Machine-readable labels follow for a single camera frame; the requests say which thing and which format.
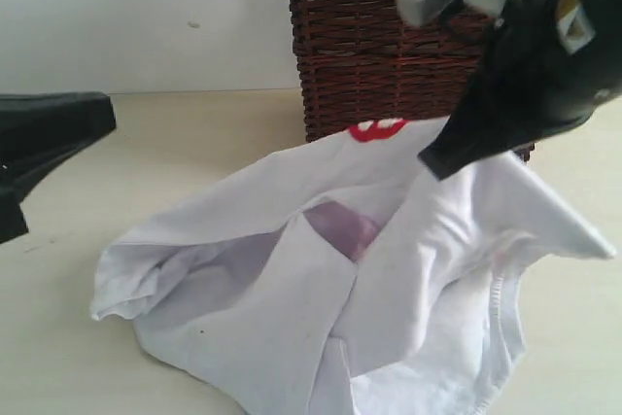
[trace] wall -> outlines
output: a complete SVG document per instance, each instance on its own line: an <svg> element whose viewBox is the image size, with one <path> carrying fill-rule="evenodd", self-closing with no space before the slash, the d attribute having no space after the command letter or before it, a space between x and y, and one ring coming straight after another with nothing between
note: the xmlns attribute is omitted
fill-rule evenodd
<svg viewBox="0 0 622 415"><path fill-rule="evenodd" d="M289 18L288 0L0 0L0 92L294 87Z"/></svg>

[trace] table surface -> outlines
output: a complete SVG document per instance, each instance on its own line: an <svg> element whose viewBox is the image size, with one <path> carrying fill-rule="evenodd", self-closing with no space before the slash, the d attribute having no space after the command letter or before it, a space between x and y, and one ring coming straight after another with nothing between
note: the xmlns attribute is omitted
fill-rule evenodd
<svg viewBox="0 0 622 415"><path fill-rule="evenodd" d="M230 399L144 355L131 324L90 320L101 250L129 227L304 140L298 91L117 96L119 130L24 203L0 247L0 413L236 415ZM622 104L540 144L531 166L622 245ZM492 415L618 415L622 265L544 259L523 282L528 354Z"/></svg>

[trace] white t-shirt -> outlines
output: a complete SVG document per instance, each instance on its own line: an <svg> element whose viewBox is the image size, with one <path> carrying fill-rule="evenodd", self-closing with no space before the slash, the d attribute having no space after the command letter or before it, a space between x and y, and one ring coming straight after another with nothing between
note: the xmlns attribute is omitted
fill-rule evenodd
<svg viewBox="0 0 622 415"><path fill-rule="evenodd" d="M523 352L519 279L612 247L512 154L439 183L445 120L275 153L129 231L92 314L250 415L484 413Z"/></svg>

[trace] red logo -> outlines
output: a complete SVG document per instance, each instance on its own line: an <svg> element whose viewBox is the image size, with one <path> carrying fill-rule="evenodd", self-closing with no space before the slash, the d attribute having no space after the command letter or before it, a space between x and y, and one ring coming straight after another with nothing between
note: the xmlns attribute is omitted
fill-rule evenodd
<svg viewBox="0 0 622 415"><path fill-rule="evenodd" d="M374 140L388 140L402 130L408 121L404 119L384 119L383 121L364 121L358 125L352 125L348 131L352 137L366 143Z"/></svg>

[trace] wicker basket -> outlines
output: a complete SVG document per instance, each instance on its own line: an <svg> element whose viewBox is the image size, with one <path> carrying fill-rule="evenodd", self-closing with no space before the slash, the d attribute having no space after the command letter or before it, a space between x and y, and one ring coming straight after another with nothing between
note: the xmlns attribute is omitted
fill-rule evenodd
<svg viewBox="0 0 622 415"><path fill-rule="evenodd" d="M290 6L307 141L360 121L447 116L481 55L436 24L406 27L395 0L290 0ZM466 13L455 28L479 36L486 21Z"/></svg>

